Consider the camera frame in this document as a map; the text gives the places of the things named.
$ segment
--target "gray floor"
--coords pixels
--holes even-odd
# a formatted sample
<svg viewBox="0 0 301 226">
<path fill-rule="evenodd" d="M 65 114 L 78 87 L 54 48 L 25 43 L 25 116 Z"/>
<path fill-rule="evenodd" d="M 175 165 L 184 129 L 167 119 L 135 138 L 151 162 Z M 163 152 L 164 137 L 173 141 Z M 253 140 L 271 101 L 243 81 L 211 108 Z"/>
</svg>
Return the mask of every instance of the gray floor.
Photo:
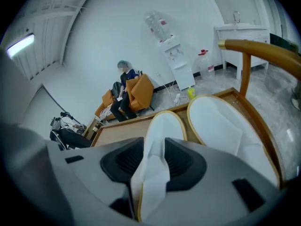
<svg viewBox="0 0 301 226">
<path fill-rule="evenodd" d="M 195 82 L 196 95 L 211 95 L 231 87 L 237 90 L 240 88 L 240 81 L 236 80 L 236 69 L 232 67 L 215 71 L 215 78 L 212 81 L 205 81 L 199 76 L 195 78 Z M 297 80 L 282 69 L 269 65 L 268 70 L 265 70 L 264 67 L 257 66 L 252 68 L 246 95 L 265 120 L 276 140 L 287 179 L 295 177 L 296 168 L 301 165 L 301 112 L 295 109 L 290 101 L 291 88 L 296 83 Z M 179 90 L 177 85 L 174 85 L 174 89 Z M 171 87 L 168 90 L 175 98 L 177 92 Z M 180 98 L 180 104 L 186 102 L 187 99 Z M 151 105 L 155 112 L 159 112 L 173 107 L 174 102 L 164 89 L 154 93 Z M 151 113 L 154 112 L 146 109 L 140 111 L 138 115 Z"/>
</svg>

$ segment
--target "faucet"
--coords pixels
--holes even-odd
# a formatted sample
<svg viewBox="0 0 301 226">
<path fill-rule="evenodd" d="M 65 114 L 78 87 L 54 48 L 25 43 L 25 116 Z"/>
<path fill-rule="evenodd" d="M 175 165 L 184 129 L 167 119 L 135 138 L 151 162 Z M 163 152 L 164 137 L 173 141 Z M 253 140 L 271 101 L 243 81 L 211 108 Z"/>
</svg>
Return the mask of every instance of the faucet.
<svg viewBox="0 0 301 226">
<path fill-rule="evenodd" d="M 234 16 L 234 22 L 235 22 L 235 24 L 239 24 L 240 23 L 240 14 L 239 14 L 239 12 L 238 11 L 234 11 L 233 16 Z"/>
</svg>

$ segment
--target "sofa armrest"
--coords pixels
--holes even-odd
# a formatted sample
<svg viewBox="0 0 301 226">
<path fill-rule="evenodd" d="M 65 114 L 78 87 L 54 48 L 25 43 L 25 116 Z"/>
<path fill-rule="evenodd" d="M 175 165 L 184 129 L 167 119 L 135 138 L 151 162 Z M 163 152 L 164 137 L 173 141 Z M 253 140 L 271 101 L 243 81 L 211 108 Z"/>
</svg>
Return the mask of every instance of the sofa armrest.
<svg viewBox="0 0 301 226">
<path fill-rule="evenodd" d="M 101 112 L 104 110 L 104 105 L 103 105 L 103 103 L 98 107 L 98 109 L 95 111 L 95 115 L 97 116 L 97 117 L 99 117 L 100 118 L 100 114 L 101 114 Z"/>
<path fill-rule="evenodd" d="M 143 108 L 150 107 L 154 86 L 146 74 L 143 74 L 132 89 L 132 95 Z"/>
</svg>

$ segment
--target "yellow container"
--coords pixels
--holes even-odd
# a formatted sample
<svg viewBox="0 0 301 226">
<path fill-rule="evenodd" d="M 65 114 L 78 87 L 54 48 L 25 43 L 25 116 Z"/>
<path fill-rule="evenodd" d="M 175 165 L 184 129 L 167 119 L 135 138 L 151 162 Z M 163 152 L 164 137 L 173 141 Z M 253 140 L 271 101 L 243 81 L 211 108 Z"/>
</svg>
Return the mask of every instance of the yellow container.
<svg viewBox="0 0 301 226">
<path fill-rule="evenodd" d="M 189 87 L 187 90 L 187 94 L 190 100 L 192 100 L 196 96 L 196 91 L 194 88 Z"/>
</svg>

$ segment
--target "bottle label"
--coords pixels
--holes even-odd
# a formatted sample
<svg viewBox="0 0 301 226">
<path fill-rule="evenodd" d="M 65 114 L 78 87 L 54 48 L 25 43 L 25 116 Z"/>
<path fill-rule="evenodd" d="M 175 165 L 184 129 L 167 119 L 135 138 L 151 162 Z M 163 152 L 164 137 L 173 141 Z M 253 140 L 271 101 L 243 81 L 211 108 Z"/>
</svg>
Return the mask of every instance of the bottle label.
<svg viewBox="0 0 301 226">
<path fill-rule="evenodd" d="M 208 67 L 208 72 L 212 72 L 214 70 L 214 65 Z"/>
</svg>

